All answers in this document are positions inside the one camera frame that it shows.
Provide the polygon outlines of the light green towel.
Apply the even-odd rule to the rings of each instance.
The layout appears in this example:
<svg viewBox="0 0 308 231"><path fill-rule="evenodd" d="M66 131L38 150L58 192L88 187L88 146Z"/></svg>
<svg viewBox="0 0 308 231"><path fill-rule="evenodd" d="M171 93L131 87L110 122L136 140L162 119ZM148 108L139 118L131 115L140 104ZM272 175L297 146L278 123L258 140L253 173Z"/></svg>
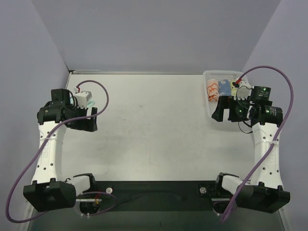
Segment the light green towel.
<svg viewBox="0 0 308 231"><path fill-rule="evenodd" d="M94 106L95 104L95 101L89 101L88 104L87 104L87 107L90 108L92 106Z"/></svg>

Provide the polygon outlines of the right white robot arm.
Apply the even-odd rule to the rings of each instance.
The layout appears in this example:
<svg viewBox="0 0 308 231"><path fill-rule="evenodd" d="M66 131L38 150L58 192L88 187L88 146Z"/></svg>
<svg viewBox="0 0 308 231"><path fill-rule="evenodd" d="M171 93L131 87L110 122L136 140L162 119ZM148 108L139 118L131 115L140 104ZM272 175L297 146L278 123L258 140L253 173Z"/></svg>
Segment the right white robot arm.
<svg viewBox="0 0 308 231"><path fill-rule="evenodd" d="M212 118L221 122L229 110L230 122L250 122L253 136L255 166L247 183L238 176L220 173L213 185L215 195L231 193L238 207L274 213L290 202L291 194L284 190L279 166L279 133L283 111L269 100L270 88L255 86L244 99L220 96Z"/></svg>

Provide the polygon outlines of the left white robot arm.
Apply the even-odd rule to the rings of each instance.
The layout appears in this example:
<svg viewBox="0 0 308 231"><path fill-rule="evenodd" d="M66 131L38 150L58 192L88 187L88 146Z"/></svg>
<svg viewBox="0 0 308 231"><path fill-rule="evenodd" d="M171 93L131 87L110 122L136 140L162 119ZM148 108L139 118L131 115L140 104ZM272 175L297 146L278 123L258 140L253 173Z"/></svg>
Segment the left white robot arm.
<svg viewBox="0 0 308 231"><path fill-rule="evenodd" d="M71 208L79 195L92 198L97 193L91 173L71 178L62 175L62 147L67 128L94 132L96 118L86 119L89 91L72 94L66 89L51 90L51 100L37 113L42 149L30 185L24 186L23 195L38 212Z"/></svg>

